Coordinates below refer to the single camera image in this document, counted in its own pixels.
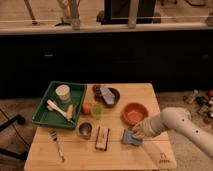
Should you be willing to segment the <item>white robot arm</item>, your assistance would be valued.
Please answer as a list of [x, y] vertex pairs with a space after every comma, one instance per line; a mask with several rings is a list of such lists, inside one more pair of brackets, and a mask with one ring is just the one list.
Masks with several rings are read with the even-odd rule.
[[133, 137], [137, 139], [157, 137], [168, 130], [185, 136], [213, 160], [213, 135], [195, 125], [185, 108], [164, 108], [159, 114], [145, 118], [132, 128]]

